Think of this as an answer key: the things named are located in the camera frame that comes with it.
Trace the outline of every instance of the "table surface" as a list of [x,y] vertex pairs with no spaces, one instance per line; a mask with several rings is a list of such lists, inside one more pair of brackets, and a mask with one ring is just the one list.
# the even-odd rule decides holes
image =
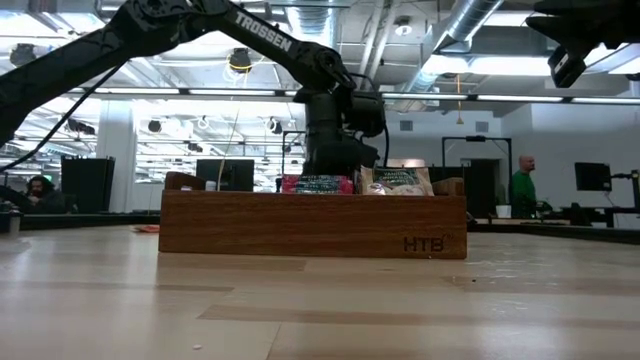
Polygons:
[[0,240],[14,359],[640,359],[640,247],[469,234],[469,259],[158,254],[129,227]]

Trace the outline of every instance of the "snack package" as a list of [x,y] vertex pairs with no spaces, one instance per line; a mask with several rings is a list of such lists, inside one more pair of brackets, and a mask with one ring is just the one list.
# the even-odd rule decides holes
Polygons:
[[362,167],[360,181],[364,195],[433,196],[427,168]]
[[284,175],[283,194],[353,194],[353,181],[346,176]]

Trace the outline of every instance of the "person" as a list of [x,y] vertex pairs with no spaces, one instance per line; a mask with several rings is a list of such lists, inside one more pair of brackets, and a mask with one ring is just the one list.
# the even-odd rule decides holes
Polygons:
[[27,183],[27,198],[33,205],[35,214],[63,214],[64,194],[55,190],[53,183],[42,175],[34,176]]
[[536,215],[536,187],[531,180],[531,172],[536,169],[533,156],[520,156],[520,170],[511,177],[511,217],[530,219]]

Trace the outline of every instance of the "green shirt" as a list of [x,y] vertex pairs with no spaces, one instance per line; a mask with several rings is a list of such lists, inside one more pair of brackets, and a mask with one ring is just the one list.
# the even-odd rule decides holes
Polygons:
[[531,176],[517,171],[511,177],[513,199],[511,216],[514,218],[530,218],[536,213],[536,187]]

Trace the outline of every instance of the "black monitor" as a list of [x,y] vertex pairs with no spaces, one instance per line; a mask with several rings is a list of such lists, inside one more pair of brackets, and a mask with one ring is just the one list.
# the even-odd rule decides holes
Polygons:
[[575,163],[578,191],[611,191],[609,164]]
[[[222,160],[198,160],[196,176],[210,181],[218,181]],[[253,160],[225,160],[220,178],[221,191],[253,191]]]

